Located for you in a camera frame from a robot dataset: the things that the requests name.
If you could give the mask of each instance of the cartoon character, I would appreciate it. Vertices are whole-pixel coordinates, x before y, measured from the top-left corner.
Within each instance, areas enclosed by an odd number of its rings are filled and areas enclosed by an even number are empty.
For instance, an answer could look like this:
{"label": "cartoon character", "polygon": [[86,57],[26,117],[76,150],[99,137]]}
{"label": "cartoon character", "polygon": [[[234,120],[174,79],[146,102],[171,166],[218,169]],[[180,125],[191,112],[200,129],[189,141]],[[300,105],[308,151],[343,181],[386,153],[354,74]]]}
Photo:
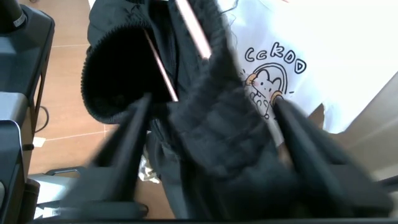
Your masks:
{"label": "cartoon character", "polygon": [[269,108],[277,96],[283,97],[287,91],[287,74],[278,63],[265,63],[257,67],[246,79],[250,89],[250,99],[265,119],[269,119]]}

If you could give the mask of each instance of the quilted fabric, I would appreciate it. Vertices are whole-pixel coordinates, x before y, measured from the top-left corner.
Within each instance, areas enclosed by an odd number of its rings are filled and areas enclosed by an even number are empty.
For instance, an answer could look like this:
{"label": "quilted fabric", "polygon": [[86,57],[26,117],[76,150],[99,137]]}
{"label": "quilted fabric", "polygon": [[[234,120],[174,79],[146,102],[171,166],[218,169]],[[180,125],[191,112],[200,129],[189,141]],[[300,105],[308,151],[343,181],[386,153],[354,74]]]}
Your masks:
{"label": "quilted fabric", "polygon": [[[295,177],[244,94],[215,2],[189,2],[210,43],[209,61],[199,57],[175,1],[96,1],[81,83],[87,110],[118,123],[145,92],[154,94],[155,138],[147,149],[177,218],[286,217]],[[142,29],[157,45],[178,103],[170,102]]]}

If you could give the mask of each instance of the cartoon animal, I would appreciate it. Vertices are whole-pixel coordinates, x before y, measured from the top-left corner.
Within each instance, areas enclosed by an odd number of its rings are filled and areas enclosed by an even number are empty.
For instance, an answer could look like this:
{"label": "cartoon animal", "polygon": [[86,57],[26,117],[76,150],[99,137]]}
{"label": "cartoon animal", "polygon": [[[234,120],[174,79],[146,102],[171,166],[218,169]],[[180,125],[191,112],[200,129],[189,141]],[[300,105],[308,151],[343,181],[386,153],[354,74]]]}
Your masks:
{"label": "cartoon animal", "polygon": [[269,108],[274,100],[287,92],[286,70],[278,63],[265,63],[247,77],[246,86],[250,88],[250,99],[261,116],[269,119]]}

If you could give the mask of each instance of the brown tile floor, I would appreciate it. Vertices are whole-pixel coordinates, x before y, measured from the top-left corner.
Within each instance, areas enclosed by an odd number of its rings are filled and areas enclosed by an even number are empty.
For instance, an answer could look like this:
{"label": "brown tile floor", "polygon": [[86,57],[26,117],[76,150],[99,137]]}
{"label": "brown tile floor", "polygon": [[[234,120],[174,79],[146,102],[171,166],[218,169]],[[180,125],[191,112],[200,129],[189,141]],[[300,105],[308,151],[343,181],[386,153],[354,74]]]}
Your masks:
{"label": "brown tile floor", "polygon": [[[55,35],[44,86],[42,106],[50,120],[35,136],[46,138],[33,151],[30,174],[50,169],[82,166],[95,153],[114,126],[95,121],[86,111],[80,95],[80,77],[88,48],[88,0],[19,0],[21,4],[46,12],[55,20]],[[40,110],[37,127],[45,122]],[[172,218],[161,185],[139,182],[136,198],[149,206],[149,218]]]}

